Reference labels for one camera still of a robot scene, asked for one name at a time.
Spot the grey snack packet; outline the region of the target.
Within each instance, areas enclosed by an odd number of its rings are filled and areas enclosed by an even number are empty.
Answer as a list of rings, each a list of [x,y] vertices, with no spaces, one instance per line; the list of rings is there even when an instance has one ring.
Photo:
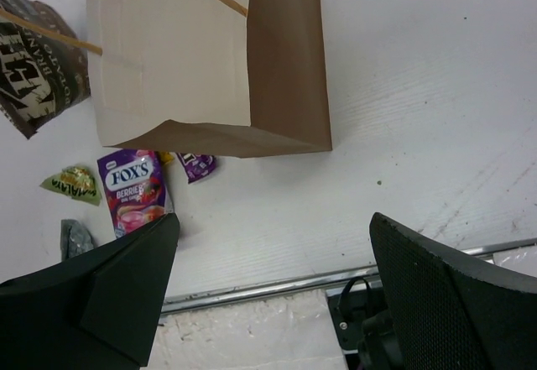
[[[93,238],[86,227],[73,219],[64,219],[60,224],[61,261],[77,257],[95,248]]]

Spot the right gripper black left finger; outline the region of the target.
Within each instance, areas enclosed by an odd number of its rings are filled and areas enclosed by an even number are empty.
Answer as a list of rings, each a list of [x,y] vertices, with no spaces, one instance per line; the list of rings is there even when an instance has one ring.
[[[180,223],[128,235],[1,285],[3,369],[140,369],[149,363]]]

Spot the light green triangular packet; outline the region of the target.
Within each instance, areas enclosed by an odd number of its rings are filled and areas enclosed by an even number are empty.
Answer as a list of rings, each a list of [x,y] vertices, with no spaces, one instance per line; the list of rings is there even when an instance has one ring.
[[[96,179],[85,166],[63,168],[61,172],[43,180],[40,187],[93,206],[99,206],[102,200]]]

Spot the purple Fox's berries bag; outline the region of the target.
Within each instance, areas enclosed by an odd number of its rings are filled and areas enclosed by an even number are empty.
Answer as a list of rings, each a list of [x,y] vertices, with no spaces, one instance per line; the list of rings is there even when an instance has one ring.
[[[119,149],[97,160],[114,235],[123,237],[174,211],[154,151]]]

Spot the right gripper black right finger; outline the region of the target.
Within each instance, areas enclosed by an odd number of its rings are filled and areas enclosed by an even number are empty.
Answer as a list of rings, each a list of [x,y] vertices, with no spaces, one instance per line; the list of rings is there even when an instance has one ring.
[[[406,369],[534,369],[536,279],[381,214],[369,225]]]

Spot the brown paper bag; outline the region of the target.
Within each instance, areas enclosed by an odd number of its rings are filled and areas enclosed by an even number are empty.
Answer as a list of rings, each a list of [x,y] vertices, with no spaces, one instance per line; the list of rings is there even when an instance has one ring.
[[[321,0],[86,0],[86,16],[102,145],[331,150]]]

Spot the brown kettle chips bag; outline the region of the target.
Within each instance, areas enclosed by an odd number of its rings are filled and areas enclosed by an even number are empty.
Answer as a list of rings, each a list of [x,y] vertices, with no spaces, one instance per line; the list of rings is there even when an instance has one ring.
[[[83,51],[1,19],[1,112],[24,137],[90,95]]]

